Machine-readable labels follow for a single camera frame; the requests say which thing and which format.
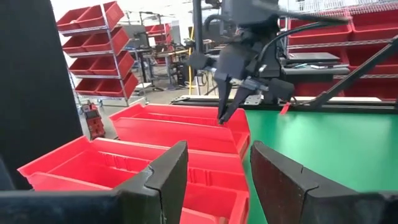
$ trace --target robotic arm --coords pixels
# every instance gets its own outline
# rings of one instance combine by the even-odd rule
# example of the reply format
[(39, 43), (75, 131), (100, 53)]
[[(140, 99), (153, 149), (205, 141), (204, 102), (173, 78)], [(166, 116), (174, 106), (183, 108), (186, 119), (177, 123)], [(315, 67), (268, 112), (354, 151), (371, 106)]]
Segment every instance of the robotic arm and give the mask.
[[(273, 99), (290, 101), (294, 85), (286, 81), (277, 56), (277, 43), (281, 38), (307, 29), (348, 23), (338, 17), (318, 17), (280, 11), (278, 0), (243, 1), (224, 0), (222, 10), (229, 16), (211, 15), (205, 23), (205, 30), (212, 20), (218, 19), (239, 27), (237, 34), (227, 41), (220, 51), (218, 60), (208, 58), (201, 52), (194, 52), (188, 64), (197, 70), (212, 69), (218, 85), (220, 103), (218, 120), (227, 122), (238, 106), (258, 91), (270, 94)], [(314, 21), (315, 23), (279, 33), (277, 20), (281, 16)], [(233, 102), (226, 103), (233, 84), (239, 84)]]

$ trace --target red plastic bin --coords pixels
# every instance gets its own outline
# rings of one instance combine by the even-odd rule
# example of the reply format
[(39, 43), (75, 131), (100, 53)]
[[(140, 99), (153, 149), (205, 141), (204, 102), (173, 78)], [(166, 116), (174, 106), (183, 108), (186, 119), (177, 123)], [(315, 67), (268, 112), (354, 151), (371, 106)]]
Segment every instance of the red plastic bin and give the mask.
[[(106, 190), (140, 172), (168, 149), (101, 138), (90, 142), (82, 136), (18, 171), (35, 190)], [(239, 157), (193, 150), (188, 153), (189, 183), (248, 192)], [(105, 175), (112, 173), (114, 179)]]
[(145, 26), (148, 36), (155, 34), (168, 34), (171, 30), (170, 24), (158, 24), (153, 26)]
[[(89, 142), (82, 136), (18, 171), (35, 190), (110, 190), (134, 177), (165, 150), (164, 147), (110, 139)], [(188, 172), (203, 169), (211, 174), (225, 166), (225, 156), (212, 157), (195, 151), (188, 153)], [(216, 170), (207, 170), (210, 166)], [(230, 171), (243, 171), (242, 166), (238, 170), (236, 168), (231, 166)], [(180, 223), (219, 224), (219, 220), (227, 220), (229, 224), (243, 224), (248, 215), (248, 199), (247, 189), (187, 183)]]
[(86, 52), (86, 49), (83, 48), (83, 44), (90, 37), (90, 35), (73, 36), (62, 46), (62, 50), (67, 54)]
[(59, 31), (79, 29), (80, 26), (77, 23), (77, 19), (83, 15), (90, 7), (84, 7), (81, 9), (69, 10), (61, 19), (57, 22)]
[[(129, 42), (129, 36), (122, 27), (117, 27), (111, 32), (114, 52), (119, 54), (123, 47)], [(84, 44), (83, 48), (87, 52), (97, 52), (111, 50), (111, 42), (108, 34), (94, 34)]]
[[(138, 84), (137, 78), (132, 72), (129, 72), (123, 80), (126, 95), (129, 98)], [(101, 96), (124, 97), (120, 81), (116, 79), (107, 79), (98, 88), (98, 94)]]
[[(104, 4), (106, 18), (110, 29), (113, 29), (119, 20), (124, 16), (122, 9), (116, 1)], [(81, 28), (104, 26), (105, 21), (101, 12), (100, 5), (93, 6), (87, 10), (79, 19), (77, 23)]]
[[(302, 21), (299, 19), (290, 19), (289, 27), (294, 29), (299, 26), (311, 24), (310, 21)], [(310, 29), (303, 32), (298, 32), (289, 36), (289, 45), (302, 44), (322, 44), (334, 42), (346, 42), (352, 33), (350, 24), (342, 26), (330, 26), (318, 29)]]
[[(358, 68), (367, 59), (381, 50), (384, 45), (360, 45), (347, 48), (349, 69)], [(398, 54), (393, 54), (385, 61), (376, 65), (368, 74), (398, 74)]]
[(398, 9), (353, 14), (353, 40), (390, 39), (398, 34)]
[[(297, 83), (294, 85), (295, 96), (318, 96), (323, 91), (329, 90), (334, 84), (340, 80), (333, 80), (332, 82), (321, 83)], [(345, 96), (345, 91), (341, 91), (337, 96)]]
[(244, 110), (238, 109), (224, 125), (218, 124), (217, 114), (212, 107), (134, 105), (109, 118), (123, 141), (170, 147), (183, 139), (190, 149), (243, 158), (250, 144)]
[(249, 193), (187, 184), (181, 224), (244, 224)]
[(94, 57), (78, 58), (69, 67), (69, 71), (75, 75), (92, 75), (93, 72), (90, 70), (90, 68), (96, 61), (97, 58)]
[(102, 80), (95, 78), (84, 78), (76, 86), (75, 91), (81, 95), (97, 95), (97, 90)]
[[(134, 59), (128, 51), (122, 51), (116, 60), (118, 61), (120, 74), (122, 78), (125, 78), (134, 64)], [(118, 75), (113, 56), (99, 58), (92, 66), (91, 72), (96, 75)]]
[(398, 78), (361, 78), (345, 90), (345, 95), (395, 101), (398, 97), (397, 86)]
[(154, 39), (156, 44), (169, 44), (172, 41), (172, 36), (170, 34), (167, 34), (166, 36), (158, 35), (155, 36)]

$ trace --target concrete floor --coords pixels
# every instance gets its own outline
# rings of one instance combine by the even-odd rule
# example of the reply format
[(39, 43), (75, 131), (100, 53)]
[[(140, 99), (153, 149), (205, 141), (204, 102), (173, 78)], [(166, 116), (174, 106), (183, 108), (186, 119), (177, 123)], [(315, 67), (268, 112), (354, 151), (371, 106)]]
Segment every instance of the concrete floor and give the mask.
[[(153, 91), (151, 87), (146, 88), (145, 93), (142, 93), (141, 96), (146, 97), (147, 102), (149, 103), (157, 103), (157, 104), (169, 104), (174, 98), (180, 97), (182, 95), (187, 95), (188, 94), (188, 88), (183, 88), (180, 90), (166, 90), (169, 81), (168, 80), (158, 80), (154, 82), (154, 85), (156, 87), (165, 89), (165, 91)], [(210, 86), (207, 87), (207, 85), (201, 86), (201, 93), (204, 94), (207, 92), (208, 88), (212, 88), (213, 83), (210, 81)], [(192, 90), (192, 94), (196, 95), (197, 90), (194, 88)], [(130, 103), (135, 101), (134, 99), (137, 99), (137, 96), (132, 96)], [(99, 108), (99, 113), (101, 114), (102, 117), (102, 122), (104, 124), (104, 129), (106, 131), (106, 138), (114, 139), (117, 137), (116, 132), (113, 128), (111, 120), (108, 118), (109, 115), (112, 115), (120, 110), (125, 109), (126, 107), (122, 107), (122, 105), (125, 105), (124, 102), (121, 101), (103, 101), (104, 106)], [(80, 123), (83, 129), (83, 133), (90, 137), (90, 133), (88, 131), (88, 127), (85, 121), (84, 116), (81, 114), (80, 115)]]

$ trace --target green work surface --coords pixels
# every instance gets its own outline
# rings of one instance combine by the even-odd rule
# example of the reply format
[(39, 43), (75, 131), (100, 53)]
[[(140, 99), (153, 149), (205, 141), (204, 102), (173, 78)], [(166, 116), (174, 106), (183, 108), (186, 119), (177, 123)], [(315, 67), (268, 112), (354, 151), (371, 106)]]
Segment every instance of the green work surface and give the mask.
[[(398, 190), (398, 115), (246, 111), (251, 139), (360, 192)], [(244, 160), (251, 192), (248, 223), (267, 223)]]

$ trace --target yellow pole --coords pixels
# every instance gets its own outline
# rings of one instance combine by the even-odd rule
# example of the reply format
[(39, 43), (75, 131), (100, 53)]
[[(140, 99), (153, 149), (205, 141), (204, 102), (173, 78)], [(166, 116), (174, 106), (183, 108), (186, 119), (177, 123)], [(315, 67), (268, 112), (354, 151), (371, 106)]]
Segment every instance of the yellow pole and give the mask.
[[(191, 34), (190, 34), (190, 39), (193, 39), (193, 26), (192, 26), (192, 30), (191, 30)], [(188, 55), (191, 56), (192, 54), (192, 47), (189, 48), (188, 50)], [(188, 68), (188, 72), (189, 72), (189, 95), (192, 94), (192, 68), (191, 66), (189, 66)]]

